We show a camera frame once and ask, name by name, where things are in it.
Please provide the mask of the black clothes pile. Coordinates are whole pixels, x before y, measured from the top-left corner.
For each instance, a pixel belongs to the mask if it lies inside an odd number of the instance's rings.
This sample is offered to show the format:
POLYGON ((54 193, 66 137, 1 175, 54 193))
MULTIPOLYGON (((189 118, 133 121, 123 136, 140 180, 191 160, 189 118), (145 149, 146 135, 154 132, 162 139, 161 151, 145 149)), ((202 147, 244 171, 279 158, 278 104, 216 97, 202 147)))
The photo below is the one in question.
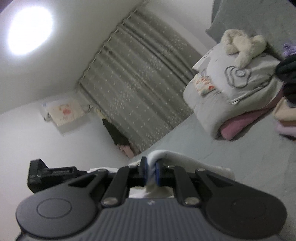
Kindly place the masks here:
POLYGON ((283 95, 295 106, 295 54, 281 61, 275 69, 276 76, 283 82, 283 95))

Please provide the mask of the black hanging garment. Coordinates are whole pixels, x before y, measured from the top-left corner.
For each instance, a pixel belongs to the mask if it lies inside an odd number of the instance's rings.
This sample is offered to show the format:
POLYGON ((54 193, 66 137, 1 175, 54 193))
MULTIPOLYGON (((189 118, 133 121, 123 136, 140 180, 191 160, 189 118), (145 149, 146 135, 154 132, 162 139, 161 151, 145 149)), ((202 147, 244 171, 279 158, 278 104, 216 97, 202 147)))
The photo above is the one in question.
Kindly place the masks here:
POLYGON ((114 144, 123 152, 128 158, 134 157, 134 152, 131 148, 130 142, 112 123, 103 119, 103 125, 110 134, 114 144))

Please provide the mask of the pink folded blanket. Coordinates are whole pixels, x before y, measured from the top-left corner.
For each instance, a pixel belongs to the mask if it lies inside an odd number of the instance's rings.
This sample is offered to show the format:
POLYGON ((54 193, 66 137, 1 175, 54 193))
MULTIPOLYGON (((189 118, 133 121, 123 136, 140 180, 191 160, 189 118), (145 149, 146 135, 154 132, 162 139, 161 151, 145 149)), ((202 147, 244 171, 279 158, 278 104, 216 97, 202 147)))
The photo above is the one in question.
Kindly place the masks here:
POLYGON ((220 134, 222 138, 225 140, 232 140, 236 137, 245 127, 252 124, 260 117, 268 113, 272 108, 274 108, 278 102, 283 97, 282 90, 276 95, 276 97, 269 103, 265 108, 250 111, 244 113, 242 115, 236 116, 227 120, 221 127, 220 127, 220 134))

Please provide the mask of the grey patterned curtain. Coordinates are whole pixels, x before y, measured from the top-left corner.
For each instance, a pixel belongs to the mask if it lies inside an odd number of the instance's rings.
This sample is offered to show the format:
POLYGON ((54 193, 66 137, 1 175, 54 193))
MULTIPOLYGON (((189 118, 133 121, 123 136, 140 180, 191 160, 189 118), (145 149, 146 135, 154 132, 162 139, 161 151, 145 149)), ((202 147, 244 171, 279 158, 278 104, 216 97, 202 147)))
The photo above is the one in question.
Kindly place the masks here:
POLYGON ((192 114, 183 92, 200 58, 166 22, 138 7, 101 45, 79 89, 144 151, 192 114))

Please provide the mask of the round ceiling lamp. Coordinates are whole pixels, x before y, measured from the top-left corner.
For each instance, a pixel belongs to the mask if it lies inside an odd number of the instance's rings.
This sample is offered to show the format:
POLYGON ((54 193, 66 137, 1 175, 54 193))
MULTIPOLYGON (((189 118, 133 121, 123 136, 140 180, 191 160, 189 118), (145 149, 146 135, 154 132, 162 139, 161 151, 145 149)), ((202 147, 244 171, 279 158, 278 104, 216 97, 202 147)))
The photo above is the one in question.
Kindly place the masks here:
POLYGON ((27 55, 43 45, 53 29, 53 15, 47 8, 25 6, 11 20, 6 38, 8 49, 15 56, 27 55))

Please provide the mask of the grey folded quilt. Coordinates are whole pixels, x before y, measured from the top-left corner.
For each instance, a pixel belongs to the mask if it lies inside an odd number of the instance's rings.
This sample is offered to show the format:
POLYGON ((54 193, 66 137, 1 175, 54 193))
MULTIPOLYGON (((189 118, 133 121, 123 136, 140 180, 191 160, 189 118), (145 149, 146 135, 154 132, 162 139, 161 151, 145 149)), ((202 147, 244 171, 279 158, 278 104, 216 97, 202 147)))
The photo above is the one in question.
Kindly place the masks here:
POLYGON ((261 53, 243 69, 234 65, 236 57, 227 55, 221 44, 213 47, 193 68, 201 77, 210 78, 215 89, 201 95, 191 80, 183 93, 185 103, 213 138, 226 121, 269 106, 282 87, 275 76, 279 60, 274 56, 261 53))

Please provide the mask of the grey bed sheet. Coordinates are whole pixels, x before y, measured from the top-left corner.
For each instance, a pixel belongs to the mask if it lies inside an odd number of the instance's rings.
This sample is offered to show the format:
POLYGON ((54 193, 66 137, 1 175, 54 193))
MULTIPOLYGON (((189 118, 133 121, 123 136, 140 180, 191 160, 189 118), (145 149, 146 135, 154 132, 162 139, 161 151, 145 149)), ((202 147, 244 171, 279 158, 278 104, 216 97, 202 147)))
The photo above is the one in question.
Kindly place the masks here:
POLYGON ((195 115, 144 151, 170 150, 202 163, 230 168, 235 179, 279 198, 287 208, 281 232, 295 240, 295 142, 277 134, 275 120, 268 113, 245 128, 234 140, 214 139, 195 115))

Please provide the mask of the white cloth garment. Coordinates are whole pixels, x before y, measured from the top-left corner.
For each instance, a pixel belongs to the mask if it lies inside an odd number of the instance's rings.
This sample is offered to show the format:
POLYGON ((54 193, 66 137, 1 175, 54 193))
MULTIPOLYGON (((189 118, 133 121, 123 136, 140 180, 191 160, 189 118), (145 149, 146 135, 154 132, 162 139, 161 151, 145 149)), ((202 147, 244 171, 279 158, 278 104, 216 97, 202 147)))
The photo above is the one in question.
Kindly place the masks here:
MULTIPOLYGON (((203 164, 190 157, 184 156, 180 153, 168 150, 156 150, 150 152, 147 156, 147 183, 144 187, 133 187, 129 191, 129 198, 135 199, 155 199, 155 198, 172 198, 173 191, 169 187, 159 187, 156 184, 156 163, 161 159, 165 160, 168 165, 176 165, 183 167, 187 172, 193 173, 197 169, 205 169, 210 172, 216 173, 220 176, 234 180, 234 173, 229 168, 219 166, 211 166, 203 164)), ((119 169, 107 168, 112 174, 116 174, 119 169)))

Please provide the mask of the cream plush toy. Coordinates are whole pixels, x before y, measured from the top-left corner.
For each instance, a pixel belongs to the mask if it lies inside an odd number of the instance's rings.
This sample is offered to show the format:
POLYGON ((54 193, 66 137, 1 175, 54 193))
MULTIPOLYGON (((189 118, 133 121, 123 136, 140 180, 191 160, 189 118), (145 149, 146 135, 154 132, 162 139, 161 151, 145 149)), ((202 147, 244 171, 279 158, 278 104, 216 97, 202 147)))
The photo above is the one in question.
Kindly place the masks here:
POLYGON ((250 37, 239 29, 228 29, 221 37, 220 43, 227 55, 238 54, 234 65, 245 68, 253 58, 260 55, 266 49, 267 43, 262 35, 250 37))

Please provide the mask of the grey bed pillow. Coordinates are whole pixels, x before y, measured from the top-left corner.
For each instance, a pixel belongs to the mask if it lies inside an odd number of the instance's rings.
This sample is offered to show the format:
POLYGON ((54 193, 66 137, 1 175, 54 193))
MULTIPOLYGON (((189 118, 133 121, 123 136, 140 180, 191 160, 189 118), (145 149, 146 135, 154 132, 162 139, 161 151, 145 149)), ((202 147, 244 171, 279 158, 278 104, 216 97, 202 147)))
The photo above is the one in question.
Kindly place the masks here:
POLYGON ((295 44, 295 6, 280 1, 221 1, 206 33, 217 43, 228 29, 244 30, 250 36, 262 35, 266 52, 283 60, 283 45, 295 44))

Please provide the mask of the covered wall air conditioner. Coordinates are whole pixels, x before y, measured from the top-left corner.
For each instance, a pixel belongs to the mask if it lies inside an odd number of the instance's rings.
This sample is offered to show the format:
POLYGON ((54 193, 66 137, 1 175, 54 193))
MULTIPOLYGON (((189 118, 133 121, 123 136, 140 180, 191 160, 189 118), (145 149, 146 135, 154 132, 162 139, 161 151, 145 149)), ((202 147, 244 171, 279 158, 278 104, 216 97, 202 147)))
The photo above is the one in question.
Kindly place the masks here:
POLYGON ((57 127, 67 125, 91 112, 91 104, 81 104, 77 99, 65 98, 45 102, 40 107, 44 121, 52 121, 57 127))

